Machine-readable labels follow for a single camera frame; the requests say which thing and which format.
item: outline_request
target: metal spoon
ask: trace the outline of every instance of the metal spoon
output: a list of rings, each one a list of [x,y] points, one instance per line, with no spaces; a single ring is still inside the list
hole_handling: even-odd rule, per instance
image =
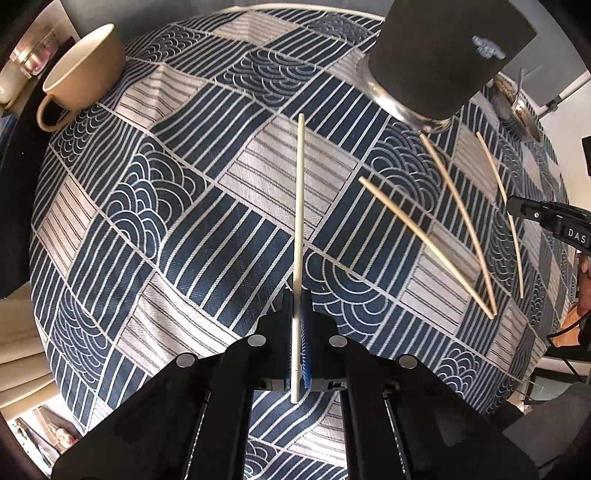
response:
[[[517,93],[515,94],[515,100],[513,100],[513,105],[511,105],[511,109],[515,111],[517,108],[517,103],[519,102],[519,97],[521,96],[521,86],[523,85],[523,74],[524,70],[519,69],[519,76],[517,78]]]

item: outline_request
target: striped pattern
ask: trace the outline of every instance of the striped pattern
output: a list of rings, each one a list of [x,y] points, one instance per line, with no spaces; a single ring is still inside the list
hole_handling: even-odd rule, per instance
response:
[[[560,266],[554,258],[550,261],[550,279],[548,280],[548,299],[552,305],[557,304],[558,286],[560,284]]]
[[[456,116],[472,132],[480,132],[493,157],[499,157],[498,149],[500,140],[498,138],[499,135],[497,134],[497,129],[488,122],[482,108],[477,104],[470,102],[467,105],[462,106]]]
[[[444,333],[397,306],[368,349],[374,355],[392,359],[408,353],[435,370],[451,342]]]
[[[286,230],[294,226],[297,124],[276,118],[247,146],[220,179]],[[304,236],[310,238],[355,168],[356,162],[322,137],[306,135]]]
[[[481,363],[477,373],[475,380],[464,395],[464,400],[477,411],[485,414],[496,401],[497,392],[508,377],[495,365],[486,362]]]
[[[215,188],[163,244],[160,270],[208,315],[245,335],[292,262],[284,231]]]
[[[149,379],[140,367],[113,348],[103,371],[97,394],[114,410]]]
[[[300,25],[306,25],[307,23],[326,15],[326,12],[324,11],[307,9],[300,10],[298,8],[271,8],[269,10],[265,9],[263,11],[268,15],[273,15],[273,17],[281,18],[282,20]]]
[[[362,58],[363,52],[358,48],[352,48],[326,71],[347,82],[349,85],[359,87],[356,68],[357,63]]]
[[[525,375],[536,338],[535,332],[531,328],[525,329],[513,355],[511,366],[509,367],[509,373],[514,377],[523,378]]]
[[[37,236],[61,274],[67,277],[96,208],[70,176],[66,176],[46,213]]]
[[[449,174],[453,183],[456,185],[464,205],[466,205],[480,245],[484,247],[491,231],[492,205],[488,202],[486,196],[455,165],[451,166]],[[456,201],[447,187],[441,198],[437,220],[464,245],[468,246],[468,248],[473,248],[472,240],[468,234],[464,220],[457,209]]]
[[[474,255],[453,240],[437,223],[429,237],[450,261],[461,269],[468,282],[478,277],[480,266]],[[423,248],[414,272],[400,297],[400,305],[409,312],[436,323],[451,335],[456,333],[471,296],[435,254]]]
[[[314,245],[372,284],[396,296],[408,277],[421,242],[358,182],[364,176],[390,196],[422,230],[430,218],[380,178],[361,168],[324,224]]]
[[[92,415],[88,421],[87,431],[96,427],[100,422],[106,419],[111,414],[111,412],[113,412],[113,409],[100,398],[96,397],[95,404],[92,408]]]
[[[356,24],[360,25],[361,27],[369,30],[371,33],[379,33],[380,29],[382,28],[382,21],[375,20],[373,18],[367,18],[363,15],[356,15],[356,14],[340,14],[342,17],[355,22]]]
[[[193,352],[199,358],[216,355],[239,338],[154,273],[116,345],[155,375],[180,353]]]
[[[31,300],[37,324],[49,335],[56,320],[61,293],[66,288],[56,266],[37,235],[31,239],[30,265],[35,279],[31,282]]]
[[[250,438],[246,448],[246,479],[345,480],[347,470],[330,463],[301,457],[289,450]]]
[[[534,158],[534,154],[527,147],[523,147],[523,166],[527,172],[528,177],[533,181],[538,190],[542,192],[542,180],[540,177],[540,167]]]
[[[388,115],[348,83],[321,73],[284,109],[306,127],[363,160],[388,121]]]
[[[95,389],[86,384],[84,378],[78,375],[69,360],[52,342],[47,345],[47,360],[74,419],[82,426],[86,425],[92,411]]]
[[[290,451],[333,465],[347,467],[345,428],[340,395],[333,394],[326,415],[309,431],[290,445]]]
[[[97,217],[86,233],[67,282],[77,301],[114,338],[150,271],[124,237],[103,217]]]
[[[189,18],[188,20],[177,22],[177,24],[191,28],[192,30],[212,32],[222,25],[240,17],[242,14],[242,12],[230,12],[227,14],[206,15],[204,17]]]
[[[478,277],[474,289],[484,301],[488,301],[490,304],[488,296],[486,295],[486,288],[482,274]],[[462,340],[482,355],[488,353],[499,329],[505,308],[509,302],[509,295],[501,290],[497,283],[493,283],[492,289],[495,295],[496,306],[498,308],[498,313],[495,318],[492,320],[489,319],[476,304],[474,299],[471,299],[468,308],[465,310],[462,323],[456,332],[456,337],[458,339]]]
[[[264,442],[287,447],[293,438],[320,420],[329,408],[333,393],[310,392],[294,405],[289,392],[258,391],[252,402],[249,434]]]
[[[178,110],[203,84],[200,79],[162,64],[125,91],[115,112],[149,129],[157,120]]]
[[[476,135],[465,125],[457,134],[452,162],[488,198],[489,203],[494,203],[498,186],[492,178],[491,165]]]
[[[305,28],[296,28],[268,43],[267,48],[293,58],[327,67],[351,49],[351,45],[337,38],[330,38]]]
[[[127,62],[125,63],[125,69],[123,70],[123,73],[119,78],[119,83],[117,84],[118,87],[112,89],[110,93],[107,93],[107,95],[101,99],[99,105],[104,105],[105,107],[114,110],[123,94],[127,91],[127,88],[139,80],[152,75],[152,73],[157,68],[157,63],[127,59]]]
[[[167,63],[181,72],[196,77],[213,78],[236,63],[253,45],[238,40],[208,35],[185,49]]]
[[[508,371],[528,323],[527,317],[520,312],[513,301],[510,301],[503,313],[495,341],[486,357],[495,365]]]
[[[286,22],[256,10],[250,10],[237,19],[216,28],[218,37],[244,40],[262,47],[274,38],[281,37],[297,28],[297,24]]]
[[[168,149],[215,178],[270,116],[239,93],[207,85],[152,131]]]
[[[53,153],[53,150],[48,149],[41,165],[35,192],[37,201],[33,207],[33,216],[31,218],[31,226],[34,229],[39,228],[43,222],[66,176],[67,170],[57,158],[57,155]]]

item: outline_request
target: chopstick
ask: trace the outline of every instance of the chopstick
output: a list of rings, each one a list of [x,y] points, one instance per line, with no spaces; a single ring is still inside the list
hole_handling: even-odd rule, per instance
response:
[[[505,205],[507,205],[507,192],[505,190],[505,186],[503,185],[503,182],[501,181],[501,177],[499,177],[499,172],[496,169],[495,161],[492,159],[492,153],[489,150],[488,146],[486,145],[486,142],[484,141],[484,138],[482,138],[482,135],[480,134],[480,132],[476,132],[476,136],[478,137],[478,140],[480,141],[480,145],[482,146],[482,149],[486,153],[486,158],[488,158],[489,164],[491,164],[492,171],[495,175],[496,183],[499,186],[499,191],[501,192],[501,196],[503,197],[503,202],[505,202]],[[507,212],[507,217],[509,217],[509,227],[511,227],[511,233],[513,235],[513,246],[515,247],[515,257],[517,258],[517,272],[519,275],[519,295],[520,295],[520,298],[523,298],[524,297],[523,266],[521,264],[521,252],[519,251],[519,238],[517,237],[517,230],[515,229],[515,223],[513,221],[513,216],[509,212]]]
[[[474,225],[472,225],[472,220],[470,219],[470,215],[468,215],[468,211],[466,210],[466,205],[464,205],[464,202],[462,201],[462,197],[460,197],[460,194],[457,191],[457,188],[456,188],[455,184],[453,183],[452,178],[449,176],[449,173],[447,172],[445,165],[443,164],[443,162],[439,158],[439,155],[435,151],[435,148],[431,144],[431,141],[425,136],[425,134],[422,134],[422,133],[420,135],[420,138],[421,138],[421,141],[423,142],[423,144],[425,145],[427,152],[429,153],[429,155],[431,156],[431,158],[435,162],[435,165],[437,166],[439,173],[441,174],[441,176],[445,180],[447,188],[451,192],[454,200],[456,201],[457,207],[459,208],[460,213],[462,214],[462,218],[464,220],[464,223],[466,224],[466,228],[468,229],[468,234],[470,235],[470,238],[472,239],[472,243],[474,244],[474,250],[476,251],[476,256],[478,257],[478,263],[480,264],[480,268],[482,269],[482,274],[484,276],[484,283],[486,285],[486,291],[488,292],[488,297],[491,302],[493,316],[492,317],[489,316],[489,317],[493,318],[494,315],[496,315],[496,313],[497,313],[497,309],[496,309],[495,292],[492,289],[491,274],[488,271],[488,267],[486,266],[484,254],[482,253],[482,247],[480,246],[480,242],[478,240],[476,230],[474,229]]]
[[[297,119],[297,161],[295,165],[295,228],[294,228],[294,311],[291,318],[291,394],[292,403],[300,401],[301,377],[301,279],[304,260],[304,146],[306,122],[303,113]]]
[[[439,247],[433,243],[433,241],[427,236],[423,230],[411,220],[406,213],[402,211],[398,205],[396,205],[390,198],[382,192],[379,188],[377,188],[373,183],[371,183],[368,179],[364,177],[359,178],[359,182],[363,185],[370,193],[376,197],[380,202],[382,202],[394,215],[400,218],[404,224],[412,230],[412,232],[421,239],[421,241],[427,245],[433,253],[442,261],[443,265],[453,274],[454,277],[462,284],[462,286],[466,289],[466,291],[472,296],[475,302],[479,305],[479,307],[486,313],[487,317],[491,320],[494,318],[493,312],[490,310],[488,305],[482,300],[480,295],[472,288],[472,285],[467,281],[467,279],[462,275],[462,273],[455,267],[455,265],[445,256],[445,254],[439,250]]]

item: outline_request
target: tablecloth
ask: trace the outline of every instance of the tablecloth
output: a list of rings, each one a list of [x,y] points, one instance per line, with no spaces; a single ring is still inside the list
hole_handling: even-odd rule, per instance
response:
[[[379,34],[368,15],[239,9],[166,25],[126,46],[120,82],[53,135],[32,218],[34,313],[84,431],[180,352],[223,352],[291,282],[297,115],[306,116],[304,286],[372,353],[419,357],[488,414],[518,388],[569,308],[574,250],[504,204],[566,202],[551,144],[521,143],[486,87],[431,135],[478,233],[489,320],[433,253],[358,182],[401,206],[487,301],[457,206],[417,132],[358,88]],[[247,478],[346,476],[339,398],[258,393]]]

